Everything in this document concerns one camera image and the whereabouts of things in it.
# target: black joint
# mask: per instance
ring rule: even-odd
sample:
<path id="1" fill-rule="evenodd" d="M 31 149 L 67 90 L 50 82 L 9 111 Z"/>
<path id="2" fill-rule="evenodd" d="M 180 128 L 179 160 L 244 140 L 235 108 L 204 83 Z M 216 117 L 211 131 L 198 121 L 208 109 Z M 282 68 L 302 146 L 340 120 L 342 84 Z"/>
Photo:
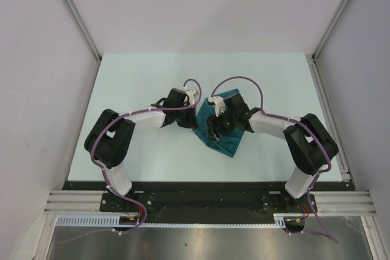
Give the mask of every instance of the black joint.
<path id="1" fill-rule="evenodd" d="M 337 144 L 316 115 L 307 114 L 301 118 L 301 122 L 317 137 L 330 159 L 337 155 L 339 152 Z M 326 164 L 326 159 L 321 149 L 315 141 L 307 141 L 306 137 L 309 134 L 301 126 L 297 124 L 289 126 L 284 131 L 284 134 L 292 158 L 302 172 L 314 175 Z"/>
<path id="2" fill-rule="evenodd" d="M 91 153 L 99 134 L 117 117 L 118 113 L 111 109 L 102 112 L 84 142 L 85 150 Z M 109 169 L 122 163 L 129 149 L 134 128 L 135 123 L 127 119 L 120 119 L 112 125 L 108 131 L 114 132 L 113 136 L 110 137 L 107 133 L 104 133 L 96 147 L 94 159 L 101 161 Z"/>
<path id="3" fill-rule="evenodd" d="M 160 99 L 156 104 L 153 104 L 153 107 L 157 108 L 180 108 L 188 105 L 188 102 L 185 102 L 187 94 L 185 91 L 178 90 L 177 88 L 171 89 L 167 98 Z M 176 122 L 179 127 L 183 128 L 196 128 L 196 115 L 195 107 L 189 108 L 186 110 L 177 110 L 169 111 L 163 110 L 165 114 L 165 120 L 162 127 L 171 125 L 173 122 Z"/>
<path id="4" fill-rule="evenodd" d="M 234 94 L 224 99 L 224 103 L 226 111 L 223 114 L 220 114 L 218 117 L 212 115 L 207 119 L 209 129 L 208 140 L 214 141 L 215 136 L 219 137 L 218 133 L 229 135 L 236 128 L 253 133 L 254 131 L 249 124 L 249 119 L 254 113 L 260 111 L 260 108 L 249 110 L 248 105 L 240 94 Z"/>

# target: aluminum frame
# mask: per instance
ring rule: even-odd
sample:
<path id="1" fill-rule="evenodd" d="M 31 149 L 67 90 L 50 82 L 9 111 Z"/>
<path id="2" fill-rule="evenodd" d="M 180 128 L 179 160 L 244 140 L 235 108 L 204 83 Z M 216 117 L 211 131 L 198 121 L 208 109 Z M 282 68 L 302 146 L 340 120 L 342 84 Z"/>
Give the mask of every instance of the aluminum frame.
<path id="1" fill-rule="evenodd" d="M 112 217 L 120 215 L 136 216 L 136 213 L 102 213 L 99 211 L 102 194 L 105 191 L 52 191 L 44 210 L 44 226 L 40 241 L 35 253 L 34 260 L 45 260 L 53 236 L 55 224 L 58 218 L 66 215 L 104 216 Z M 369 192 L 313 192 L 316 196 L 318 214 L 322 217 L 329 216 L 360 216 L 370 249 L 375 260 L 385 260 L 388 258 L 386 244 L 381 237 L 380 226 L 377 214 L 372 203 Z M 274 225 L 165 225 L 146 224 L 144 227 L 210 227 L 210 228 L 280 228 L 282 223 L 279 220 L 287 214 L 274 214 Z M 84 226 L 102 226 L 96 221 L 90 221 Z"/>
<path id="2" fill-rule="evenodd" d="M 320 42 L 318 43 L 316 49 L 314 50 L 314 53 L 313 53 L 314 60 L 317 60 L 318 56 L 320 56 L 323 48 L 325 47 L 328 40 L 330 39 L 337 24 L 340 22 L 345 10 L 347 9 L 348 5 L 350 4 L 350 2 L 351 2 L 351 0 L 341 0 L 339 6 L 336 9 L 335 14 L 332 16 L 332 19 L 330 20 L 328 27 L 326 28 L 324 34 L 322 35 Z"/>
<path id="3" fill-rule="evenodd" d="M 309 55 L 307 55 L 307 62 L 309 65 L 311 77 L 313 78 L 314 87 L 316 88 L 317 91 L 320 106 L 322 112 L 324 113 L 326 125 L 328 127 L 331 136 L 333 137 L 333 139 L 335 140 L 335 142 L 339 147 L 339 153 L 337 154 L 336 157 L 337 157 L 339 170 L 341 173 L 341 178 L 345 182 L 352 180 L 353 183 L 355 184 L 355 187 L 358 187 L 356 185 L 356 182 L 354 182 L 353 177 L 350 174 L 350 168 L 346 156 L 346 151 L 344 150 L 341 137 L 336 126 L 335 116 L 333 115 L 327 93 L 325 92 L 324 83 L 322 82 L 322 78 L 319 73 L 317 63 Z"/>
<path id="4" fill-rule="evenodd" d="M 88 31 L 87 26 L 85 25 L 82 17 L 80 16 L 80 13 L 77 10 L 73 0 L 62 0 L 62 1 L 66 9 L 69 11 L 69 14 L 71 15 L 72 19 L 74 20 L 74 24 L 79 29 L 81 36 L 87 42 L 87 45 L 91 50 L 91 53 L 95 57 L 98 64 L 100 64 L 100 61 L 102 60 L 102 56 L 100 55 L 98 48 L 96 47 L 95 42 L 93 41 L 91 34 Z"/>

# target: light blue table surface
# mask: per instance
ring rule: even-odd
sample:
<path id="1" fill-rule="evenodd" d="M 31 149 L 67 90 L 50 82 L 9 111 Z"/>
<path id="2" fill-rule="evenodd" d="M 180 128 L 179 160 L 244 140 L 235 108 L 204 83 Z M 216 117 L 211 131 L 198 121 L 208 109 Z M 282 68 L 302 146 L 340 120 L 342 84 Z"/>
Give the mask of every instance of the light blue table surface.
<path id="1" fill-rule="evenodd" d="M 83 144 L 104 109 L 124 113 L 147 108 L 166 97 L 171 88 L 181 88 L 188 78 L 200 82 L 203 100 L 231 76 L 256 80 L 264 93 L 266 111 L 291 117 L 314 113 L 325 125 L 304 53 L 105 54 L 68 180 L 103 180 Z M 188 86 L 196 88 L 193 83 Z M 234 80 L 220 91 L 233 88 L 239 89 L 249 108 L 259 106 L 253 84 Z M 133 135 L 125 163 L 134 181 L 286 181 L 295 166 L 281 139 L 245 133 L 235 157 L 229 158 L 175 124 Z M 336 160 L 332 163 L 332 170 L 320 181 L 341 181 Z"/>

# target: red wire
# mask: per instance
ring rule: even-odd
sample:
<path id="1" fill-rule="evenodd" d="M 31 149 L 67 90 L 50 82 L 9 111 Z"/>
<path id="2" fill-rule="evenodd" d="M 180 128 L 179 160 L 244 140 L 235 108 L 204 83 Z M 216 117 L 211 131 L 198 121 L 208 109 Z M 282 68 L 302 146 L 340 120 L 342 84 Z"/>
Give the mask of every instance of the red wire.
<path id="1" fill-rule="evenodd" d="M 305 215 L 305 218 L 307 219 L 309 217 L 309 215 L 310 215 L 309 209 L 306 207 L 305 204 L 302 204 L 302 208 L 303 208 L 303 213 L 304 214 L 307 213 L 307 215 Z"/>

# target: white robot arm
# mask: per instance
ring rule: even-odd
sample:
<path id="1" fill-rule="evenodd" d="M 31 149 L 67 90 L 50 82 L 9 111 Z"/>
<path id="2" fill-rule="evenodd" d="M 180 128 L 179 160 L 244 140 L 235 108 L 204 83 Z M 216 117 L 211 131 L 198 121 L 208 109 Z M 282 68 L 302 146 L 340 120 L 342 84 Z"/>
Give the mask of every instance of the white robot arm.
<path id="1" fill-rule="evenodd" d="M 127 154 L 133 133 L 151 128 L 160 128 L 177 122 L 184 128 L 193 128 L 196 125 L 195 109 L 165 111 L 164 108 L 177 108 L 194 105 L 198 97 L 197 90 L 178 90 L 173 88 L 167 98 L 162 98 L 156 104 L 149 107 L 149 111 L 131 115 L 121 119 L 98 142 L 94 152 L 94 158 L 102 164 L 104 174 L 108 177 L 113 189 L 121 195 L 126 195 L 132 188 L 123 159 Z M 95 123 L 92 131 L 85 140 L 84 148 L 91 153 L 97 137 L 103 129 L 115 118 L 118 113 L 111 109 L 104 110 Z"/>
<path id="2" fill-rule="evenodd" d="M 289 119 L 275 118 L 280 116 L 267 114 L 260 108 L 249 110 L 239 94 L 234 94 L 228 99 L 211 97 L 208 102 L 215 108 L 215 114 L 207 119 L 209 140 L 218 141 L 219 135 L 228 135 L 235 128 L 240 128 L 252 133 L 272 135 L 288 143 L 296 164 L 285 185 L 287 193 L 292 198 L 301 198 L 318 172 L 325 167 L 324 155 L 316 143 L 309 142 L 307 140 L 309 134 Z M 305 124 L 316 135 L 330 159 L 338 153 L 336 143 L 314 114 L 292 120 Z"/>

